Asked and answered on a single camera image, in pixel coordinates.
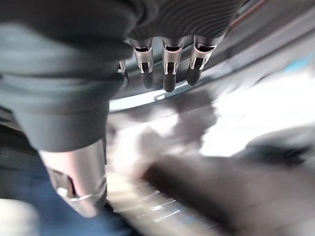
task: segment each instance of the robotic hand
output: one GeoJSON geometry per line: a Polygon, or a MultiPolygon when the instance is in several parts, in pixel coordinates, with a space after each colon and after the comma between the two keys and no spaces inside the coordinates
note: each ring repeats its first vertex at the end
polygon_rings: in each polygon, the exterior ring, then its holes
{"type": "Polygon", "coordinates": [[[124,60],[132,48],[150,84],[151,40],[161,37],[163,85],[171,92],[186,36],[194,35],[193,85],[242,2],[1,1],[0,105],[12,110],[54,189],[73,209],[85,217],[103,209],[108,104],[126,83],[124,60]]]}

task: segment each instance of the black fingertip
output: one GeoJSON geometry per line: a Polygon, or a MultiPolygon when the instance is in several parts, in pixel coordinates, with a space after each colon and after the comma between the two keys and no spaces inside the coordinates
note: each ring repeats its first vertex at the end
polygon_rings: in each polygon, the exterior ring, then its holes
{"type": "Polygon", "coordinates": [[[151,89],[153,86],[153,74],[144,73],[141,74],[142,84],[146,89],[151,89]]]}
{"type": "Polygon", "coordinates": [[[195,66],[194,69],[189,67],[187,74],[187,83],[189,85],[195,85],[198,82],[201,75],[201,70],[199,70],[199,68],[199,66],[195,66]]]}
{"type": "Polygon", "coordinates": [[[163,88],[166,92],[171,92],[174,90],[176,85],[176,75],[172,73],[168,73],[167,75],[164,74],[163,79],[163,88]]]}

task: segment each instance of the metal surface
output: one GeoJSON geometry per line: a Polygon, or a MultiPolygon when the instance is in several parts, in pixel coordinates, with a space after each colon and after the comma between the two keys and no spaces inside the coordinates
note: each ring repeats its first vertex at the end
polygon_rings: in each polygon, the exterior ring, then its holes
{"type": "Polygon", "coordinates": [[[145,72],[143,64],[147,64],[148,66],[147,72],[151,73],[153,70],[152,40],[150,41],[148,45],[143,45],[143,47],[134,46],[133,52],[134,52],[134,56],[136,57],[137,64],[138,64],[141,74],[144,74],[145,72]]]}
{"type": "Polygon", "coordinates": [[[54,189],[73,209],[84,217],[102,211],[107,189],[102,140],[74,151],[39,154],[54,189]]]}
{"type": "Polygon", "coordinates": [[[186,41],[186,38],[180,45],[168,45],[165,43],[165,38],[161,37],[162,45],[163,45],[163,68],[164,68],[164,74],[168,74],[168,65],[170,63],[173,63],[173,71],[172,74],[175,75],[177,73],[177,68],[181,59],[181,53],[183,50],[184,43],[186,41]]]}
{"type": "Polygon", "coordinates": [[[199,65],[200,66],[199,70],[202,70],[205,64],[208,62],[213,50],[217,47],[216,45],[211,45],[211,47],[209,47],[207,51],[203,52],[199,49],[200,46],[201,45],[199,45],[199,43],[197,42],[197,38],[194,37],[193,49],[192,49],[190,64],[189,64],[192,70],[195,68],[197,59],[202,59],[202,64],[199,65]]]}
{"type": "Polygon", "coordinates": [[[126,62],[125,60],[119,61],[118,73],[124,74],[126,72],[126,62]]]}

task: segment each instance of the reflective metal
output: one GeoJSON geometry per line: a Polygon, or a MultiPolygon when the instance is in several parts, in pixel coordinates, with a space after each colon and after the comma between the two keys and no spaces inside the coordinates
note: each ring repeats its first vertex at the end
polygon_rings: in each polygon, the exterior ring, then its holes
{"type": "Polygon", "coordinates": [[[107,189],[102,140],[74,151],[39,154],[55,191],[73,209],[84,217],[102,211],[107,189]]]}

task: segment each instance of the blurry object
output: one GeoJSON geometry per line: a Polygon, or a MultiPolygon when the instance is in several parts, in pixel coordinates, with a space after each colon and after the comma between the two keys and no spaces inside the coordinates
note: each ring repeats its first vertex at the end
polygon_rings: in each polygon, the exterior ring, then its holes
{"type": "Polygon", "coordinates": [[[39,236],[39,215],[25,202],[0,199],[1,236],[39,236]]]}
{"type": "Polygon", "coordinates": [[[216,223],[154,190],[148,183],[108,175],[108,201],[145,236],[225,236],[216,223]]]}
{"type": "Polygon", "coordinates": [[[235,236],[314,235],[315,173],[303,165],[169,156],[144,179],[235,236]]]}

